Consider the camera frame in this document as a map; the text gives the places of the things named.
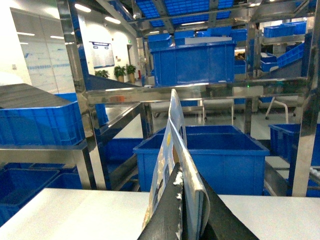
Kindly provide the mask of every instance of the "metal shelving rack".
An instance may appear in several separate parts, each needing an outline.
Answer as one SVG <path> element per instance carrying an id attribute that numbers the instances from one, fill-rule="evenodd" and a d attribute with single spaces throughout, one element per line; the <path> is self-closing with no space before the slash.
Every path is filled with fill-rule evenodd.
<path id="1" fill-rule="evenodd" d="M 265 9 L 266 15 L 268 11 L 274 11 L 274 8 L 279 8 L 280 5 L 289 3 L 289 1 L 279 1 L 268 4 L 262 4 L 259 8 Z M 81 69 L 80 57 L 78 48 L 83 47 L 81 39 L 81 31 L 79 28 L 74 28 L 73 21 L 77 18 L 77 12 L 73 3 L 69 4 L 68 0 L 57 0 L 58 11 L 61 19 L 62 30 L 64 33 L 64 39 L 66 43 L 67 53 L 69 56 L 70 66 L 72 70 L 73 82 L 77 93 L 80 109 L 82 109 L 82 119 L 84 120 L 84 128 L 91 128 L 93 134 L 86 135 L 86 140 L 83 141 L 83 147 L 79 151 L 78 149 L 0 149 L 0 157 L 6 160 L 21 156 L 26 158 L 30 156 L 28 160 L 35 161 L 35 155 L 37 153 L 37 159 L 39 154 L 43 156 L 41 162 L 54 163 L 54 162 L 76 162 L 80 167 L 80 174 L 84 176 L 81 178 L 83 186 L 91 189 L 118 189 L 118 186 L 128 180 L 130 174 L 135 174 L 137 167 L 137 160 L 133 156 L 129 159 L 131 164 L 129 168 L 124 171 L 119 170 L 119 174 L 115 174 L 115 180 L 112 176 L 108 175 L 108 168 L 101 161 L 104 158 L 102 151 L 102 143 L 108 142 L 112 139 L 125 125 L 133 120 L 138 114 L 140 114 L 141 125 L 143 131 L 143 138 L 148 138 L 154 133 L 153 118 L 151 112 L 150 103 L 153 102 L 167 102 L 170 100 L 171 89 L 175 88 L 181 100 L 210 100 L 210 99 L 234 99 L 245 98 L 245 111 L 244 111 L 244 132 L 246 134 L 251 133 L 251 117 L 252 117 L 252 104 L 253 98 L 257 97 L 273 97 L 273 96 L 290 96 L 299 95 L 301 99 L 300 106 L 303 106 L 303 114 L 301 118 L 301 131 L 300 141 L 298 146 L 298 154 L 295 168 L 295 176 L 293 183 L 293 196 L 305 196 L 307 191 L 307 184 L 310 173 L 310 165 L 313 153 L 313 143 L 315 141 L 315 132 L 317 127 L 317 119 L 319 114 L 318 102 L 320 99 L 319 78 L 320 75 L 320 62 L 319 62 L 319 45 L 320 41 L 320 8 L 316 8 L 315 13 L 315 26 L 313 31 L 313 39 L 311 45 L 311 57 L 308 76 L 297 77 L 295 79 L 265 79 L 254 80 L 254 70 L 257 64 L 257 60 L 254 60 L 254 65 L 247 64 L 247 80 L 234 83 L 223 84 L 194 84 L 176 87 L 165 88 L 145 88 L 145 87 L 126 87 L 118 89 L 104 89 L 104 90 L 92 90 L 87 91 L 85 86 L 85 80 Z M 231 14 L 240 13 L 241 11 L 246 13 L 247 17 L 254 19 L 257 17 L 252 11 L 254 8 L 247 4 L 234 6 L 231 8 L 223 9 L 223 11 L 230 10 Z M 221 12 L 221 10 L 210 10 L 210 14 Z M 175 18 L 179 16 L 161 16 L 162 19 Z M 278 19 L 283 19 L 288 16 L 277 16 Z M 149 19 L 139 19 L 129 22 L 131 25 L 135 25 L 139 22 L 149 22 Z M 251 44 L 255 41 L 256 26 L 253 20 L 245 20 L 247 25 L 248 38 L 246 41 L 246 59 L 256 58 L 258 56 L 257 44 Z M 239 22 L 217 21 L 217 25 L 238 25 Z M 100 127 L 97 118 L 96 104 L 105 104 L 112 106 L 115 104 L 132 103 L 132 107 L 125 113 L 120 115 L 117 119 L 107 123 L 105 126 Z M 63 160 L 57 160 L 57 156 L 60 156 Z M 285 195 L 284 182 L 279 178 L 279 174 L 270 166 L 266 167 L 266 186 L 272 189 L 275 195 Z"/>

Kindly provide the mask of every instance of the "white countertop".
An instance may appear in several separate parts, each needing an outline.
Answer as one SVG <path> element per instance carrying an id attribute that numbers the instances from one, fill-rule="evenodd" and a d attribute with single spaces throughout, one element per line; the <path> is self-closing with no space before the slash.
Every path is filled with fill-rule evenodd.
<path id="1" fill-rule="evenodd" d="M 319 240 L 320 198 L 220 195 L 261 240 Z M 0 228 L 1 240 L 136 240 L 147 192 L 44 189 Z"/>

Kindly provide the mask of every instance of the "stainless steel shelf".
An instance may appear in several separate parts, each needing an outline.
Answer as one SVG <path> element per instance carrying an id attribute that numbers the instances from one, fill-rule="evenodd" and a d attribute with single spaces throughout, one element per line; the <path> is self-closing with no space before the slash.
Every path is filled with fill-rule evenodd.
<path id="1" fill-rule="evenodd" d="M 278 36 L 278 37 L 262 37 L 262 45 L 273 45 L 273 44 L 285 44 L 285 43 L 296 43 L 303 42 L 305 35 L 291 35 L 291 36 Z"/>

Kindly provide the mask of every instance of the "metal rack frame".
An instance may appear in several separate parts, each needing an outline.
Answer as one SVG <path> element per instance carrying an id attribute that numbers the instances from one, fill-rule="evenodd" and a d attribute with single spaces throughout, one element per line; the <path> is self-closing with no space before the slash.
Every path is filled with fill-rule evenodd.
<path id="1" fill-rule="evenodd" d="M 81 38 L 81 31 L 79 28 L 74 28 L 74 20 L 78 18 L 77 10 L 73 5 L 73 1 L 68 0 L 57 0 L 58 11 L 60 15 L 62 30 L 64 34 L 66 49 L 69 56 L 70 67 L 72 71 L 73 82 L 75 90 L 77 93 L 78 103 L 81 109 L 82 119 L 84 123 L 84 128 L 91 129 L 89 133 L 86 134 L 86 140 L 83 141 L 85 145 L 86 142 L 89 147 L 88 149 L 82 151 L 82 156 L 80 151 L 74 149 L 60 149 L 59 147 L 54 147 L 53 149 L 34 149 L 30 151 L 29 149 L 1 149 L 0 154 L 6 158 L 11 158 L 12 156 L 25 156 L 37 153 L 37 158 L 39 154 L 43 156 L 42 163 L 53 163 L 53 162 L 69 162 L 69 160 L 57 160 L 53 155 L 59 155 L 66 158 L 71 153 L 75 153 L 73 156 L 73 162 L 80 166 L 80 174 L 85 169 L 86 166 L 88 181 L 91 183 L 90 187 L 94 188 L 94 180 L 96 183 L 96 188 L 112 189 L 112 180 L 108 175 L 108 167 L 104 164 L 104 153 L 102 151 L 102 143 L 108 142 L 112 139 L 115 134 L 117 134 L 126 124 L 128 124 L 135 116 L 140 113 L 143 138 L 148 138 L 154 133 L 153 129 L 153 118 L 151 112 L 150 103 L 153 102 L 167 102 L 170 100 L 171 89 L 176 89 L 179 98 L 181 100 L 210 100 L 210 99 L 234 99 L 234 98 L 246 98 L 245 101 L 245 121 L 244 121 L 244 132 L 250 134 L 251 132 L 251 116 L 252 116 L 252 99 L 255 97 L 276 97 L 276 96 L 290 96 L 299 95 L 304 96 L 303 114 L 301 120 L 301 131 L 300 131 L 300 141 L 298 145 L 298 154 L 295 168 L 295 176 L 293 183 L 293 196 L 306 196 L 307 184 L 309 179 L 310 165 L 313 153 L 313 145 L 315 141 L 315 132 L 317 127 L 317 119 L 319 113 L 318 102 L 320 100 L 320 89 L 319 89 L 319 75 L 320 75 L 320 62 L 319 62 L 319 42 L 320 42 L 320 7 L 319 2 L 317 2 L 315 20 L 314 20 L 314 31 L 311 44 L 311 54 L 310 54 L 310 67 L 308 70 L 308 76 L 297 77 L 294 79 L 264 79 L 264 80 L 252 80 L 254 67 L 252 65 L 248 66 L 248 79 L 243 82 L 234 83 L 222 83 L 222 84 L 192 84 L 183 85 L 175 87 L 164 87 L 164 88 L 144 88 L 144 87 L 128 87 L 119 89 L 105 89 L 105 90 L 93 90 L 87 91 L 84 75 L 82 73 L 81 62 L 79 57 L 78 49 L 83 49 L 83 43 Z M 210 14 L 214 14 L 221 11 L 238 11 L 241 8 L 252 9 L 252 7 L 237 6 L 230 9 L 226 8 L 223 10 L 211 10 Z M 159 19 L 168 18 L 167 16 L 162 16 Z M 255 41 L 255 31 L 254 23 L 249 22 L 248 24 L 248 40 L 246 42 L 247 54 L 250 53 L 251 48 L 255 48 L 255 44 L 250 44 Z M 96 104 L 105 105 L 115 105 L 123 103 L 133 103 L 132 107 L 123 113 L 115 121 L 107 123 L 105 126 L 100 127 L 97 118 L 97 111 L 95 108 Z M 91 167 L 93 167 L 94 180 L 92 178 Z M 272 178 L 269 181 L 269 186 L 275 189 L 279 186 L 280 181 L 276 178 Z"/>

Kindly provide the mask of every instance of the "poster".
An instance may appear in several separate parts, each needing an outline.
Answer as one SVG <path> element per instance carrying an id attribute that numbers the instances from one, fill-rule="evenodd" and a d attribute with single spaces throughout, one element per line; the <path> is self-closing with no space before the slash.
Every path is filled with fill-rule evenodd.
<path id="1" fill-rule="evenodd" d="M 103 68 L 115 65 L 114 53 L 112 51 L 111 43 L 103 43 L 91 41 L 91 55 L 93 60 L 93 67 Z"/>

